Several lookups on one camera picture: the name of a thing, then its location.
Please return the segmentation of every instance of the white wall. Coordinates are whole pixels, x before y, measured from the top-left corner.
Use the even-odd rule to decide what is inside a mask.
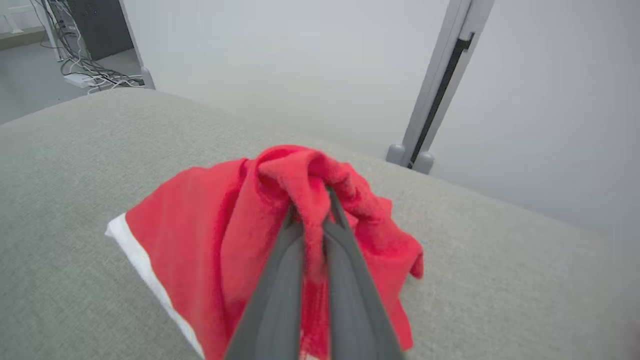
[[[384,158],[449,0],[124,0],[158,90]]]
[[[639,19],[637,0],[497,0],[431,175],[637,241]]]
[[[28,29],[41,26],[29,0],[0,0],[0,33],[9,33],[12,30],[9,23],[3,16],[4,11],[10,8],[19,8],[18,10],[20,12],[11,14],[16,25],[18,25],[18,28]]]

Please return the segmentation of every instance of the cloth fold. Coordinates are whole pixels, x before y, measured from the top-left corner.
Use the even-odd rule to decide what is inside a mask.
[[[254,160],[185,170],[109,223],[108,235],[167,312],[175,312],[196,351],[221,359],[293,201],[305,228],[301,352],[326,359],[326,185],[340,199],[406,350],[413,341],[398,296],[408,274],[422,277],[422,247],[393,222],[388,199],[375,196],[351,165],[320,151],[280,145]]]

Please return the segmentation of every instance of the red towel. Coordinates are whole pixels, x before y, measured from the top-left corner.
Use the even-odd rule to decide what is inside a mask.
[[[221,359],[291,204],[305,228],[301,353],[328,357],[328,297],[322,222],[340,199],[403,350],[413,345],[398,295],[422,277],[422,247],[391,220],[347,163],[294,145],[255,160],[191,168],[109,223],[114,237],[201,356]]]

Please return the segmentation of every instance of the baseboard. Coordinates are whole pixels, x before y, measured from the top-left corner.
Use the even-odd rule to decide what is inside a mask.
[[[36,26],[34,28],[22,29],[22,33],[0,33],[0,50],[11,49],[23,45],[35,44],[45,36],[44,28]]]

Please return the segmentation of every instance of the red fabric corner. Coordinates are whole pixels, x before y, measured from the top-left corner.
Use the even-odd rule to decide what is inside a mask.
[[[422,247],[393,222],[391,202],[375,196],[349,164],[281,145],[255,160],[185,170],[125,216],[207,360],[223,357],[291,201],[305,226],[301,351],[328,357],[325,184],[348,213],[403,350],[413,345],[398,295],[407,274],[422,277]]]

